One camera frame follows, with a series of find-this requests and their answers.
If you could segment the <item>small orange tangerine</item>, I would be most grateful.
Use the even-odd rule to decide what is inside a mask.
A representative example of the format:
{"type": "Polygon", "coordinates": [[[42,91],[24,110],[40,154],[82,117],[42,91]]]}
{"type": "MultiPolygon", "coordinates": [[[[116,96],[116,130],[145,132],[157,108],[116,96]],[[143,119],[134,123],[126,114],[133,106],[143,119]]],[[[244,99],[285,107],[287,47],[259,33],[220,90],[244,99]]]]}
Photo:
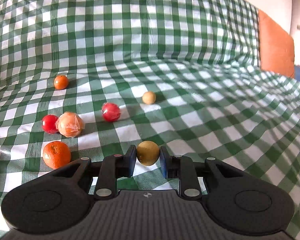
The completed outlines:
{"type": "Polygon", "coordinates": [[[69,85],[69,80],[65,75],[58,75],[55,77],[53,85],[57,90],[66,89],[69,85]]]}

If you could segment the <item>small red fruit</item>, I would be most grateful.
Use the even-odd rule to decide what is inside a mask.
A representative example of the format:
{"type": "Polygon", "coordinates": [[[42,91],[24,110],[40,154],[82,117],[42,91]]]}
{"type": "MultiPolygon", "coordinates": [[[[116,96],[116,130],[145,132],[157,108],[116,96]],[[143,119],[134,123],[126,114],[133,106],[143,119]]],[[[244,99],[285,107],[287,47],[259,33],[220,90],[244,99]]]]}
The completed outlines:
{"type": "Polygon", "coordinates": [[[42,129],[44,132],[49,134],[55,134],[58,132],[58,129],[56,127],[56,122],[58,120],[58,117],[56,115],[46,115],[42,119],[42,129]]]}

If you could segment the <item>small beige round fruit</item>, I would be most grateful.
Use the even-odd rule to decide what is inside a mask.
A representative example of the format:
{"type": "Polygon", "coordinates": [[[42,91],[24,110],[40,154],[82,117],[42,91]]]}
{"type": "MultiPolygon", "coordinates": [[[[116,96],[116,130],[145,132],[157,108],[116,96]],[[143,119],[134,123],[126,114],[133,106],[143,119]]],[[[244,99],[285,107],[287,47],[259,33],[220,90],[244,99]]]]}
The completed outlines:
{"type": "Polygon", "coordinates": [[[142,96],[142,101],[146,105],[151,105],[156,101],[156,94],[152,91],[145,92],[142,96]]]}

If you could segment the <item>plastic-wrapped red fruit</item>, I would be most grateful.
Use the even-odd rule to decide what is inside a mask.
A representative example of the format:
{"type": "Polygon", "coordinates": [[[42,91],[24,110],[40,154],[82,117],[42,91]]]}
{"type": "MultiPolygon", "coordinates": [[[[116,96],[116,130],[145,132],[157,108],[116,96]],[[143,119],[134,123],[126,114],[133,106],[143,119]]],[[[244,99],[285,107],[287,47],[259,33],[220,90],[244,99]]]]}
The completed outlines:
{"type": "Polygon", "coordinates": [[[102,117],[107,122],[115,122],[121,116],[121,110],[115,103],[107,102],[102,106],[102,117]]]}

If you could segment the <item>plastic-wrapped orange fruit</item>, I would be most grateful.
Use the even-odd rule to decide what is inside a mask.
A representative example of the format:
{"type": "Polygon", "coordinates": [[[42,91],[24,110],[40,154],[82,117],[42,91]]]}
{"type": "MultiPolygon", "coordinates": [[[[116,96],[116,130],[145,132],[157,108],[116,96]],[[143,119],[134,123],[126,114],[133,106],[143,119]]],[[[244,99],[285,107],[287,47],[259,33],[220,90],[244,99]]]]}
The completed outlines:
{"type": "Polygon", "coordinates": [[[65,112],[57,119],[56,128],[61,135],[74,138],[85,129],[85,123],[78,114],[65,112]]]}

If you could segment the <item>green white checkered cloth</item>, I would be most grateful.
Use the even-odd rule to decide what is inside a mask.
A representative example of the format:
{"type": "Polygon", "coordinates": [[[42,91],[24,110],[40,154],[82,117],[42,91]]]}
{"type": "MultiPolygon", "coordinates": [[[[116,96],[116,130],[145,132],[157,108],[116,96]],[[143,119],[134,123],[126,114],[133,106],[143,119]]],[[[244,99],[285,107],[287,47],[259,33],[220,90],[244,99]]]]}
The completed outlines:
{"type": "Polygon", "coordinates": [[[258,33],[244,0],[0,0],[0,237],[6,193],[50,170],[47,143],[101,161],[150,140],[282,188],[300,239],[300,82],[261,70],[258,33]],[[65,112],[84,121],[80,135],[44,132],[44,116],[65,112]]]}

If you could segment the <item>green-brown kiwi fruit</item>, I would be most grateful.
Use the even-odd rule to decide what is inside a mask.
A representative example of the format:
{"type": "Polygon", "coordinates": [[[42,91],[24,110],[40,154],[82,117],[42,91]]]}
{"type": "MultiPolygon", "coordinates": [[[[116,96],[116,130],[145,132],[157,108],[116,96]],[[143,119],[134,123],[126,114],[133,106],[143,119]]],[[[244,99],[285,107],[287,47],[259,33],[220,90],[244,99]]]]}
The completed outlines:
{"type": "Polygon", "coordinates": [[[141,164],[151,166],[160,156],[159,146],[152,141],[143,141],[136,148],[136,156],[141,164]]]}

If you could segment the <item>orange sofa cushion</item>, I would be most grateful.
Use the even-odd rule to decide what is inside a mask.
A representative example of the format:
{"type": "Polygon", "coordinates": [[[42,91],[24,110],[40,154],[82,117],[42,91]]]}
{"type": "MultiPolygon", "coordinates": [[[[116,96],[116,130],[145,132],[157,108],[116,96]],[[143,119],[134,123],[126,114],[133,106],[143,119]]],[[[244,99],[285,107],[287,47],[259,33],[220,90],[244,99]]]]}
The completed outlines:
{"type": "Polygon", "coordinates": [[[295,77],[293,38],[264,11],[258,11],[260,68],[295,77]]]}

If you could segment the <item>large orange fruit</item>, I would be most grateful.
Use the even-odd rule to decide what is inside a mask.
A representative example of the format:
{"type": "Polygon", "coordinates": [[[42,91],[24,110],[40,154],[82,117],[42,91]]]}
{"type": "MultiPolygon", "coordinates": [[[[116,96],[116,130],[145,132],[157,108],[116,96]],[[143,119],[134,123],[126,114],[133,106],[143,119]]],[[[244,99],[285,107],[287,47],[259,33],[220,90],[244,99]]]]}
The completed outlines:
{"type": "Polygon", "coordinates": [[[43,160],[52,169],[63,167],[71,161],[70,148],[61,141],[50,142],[43,148],[43,160]]]}

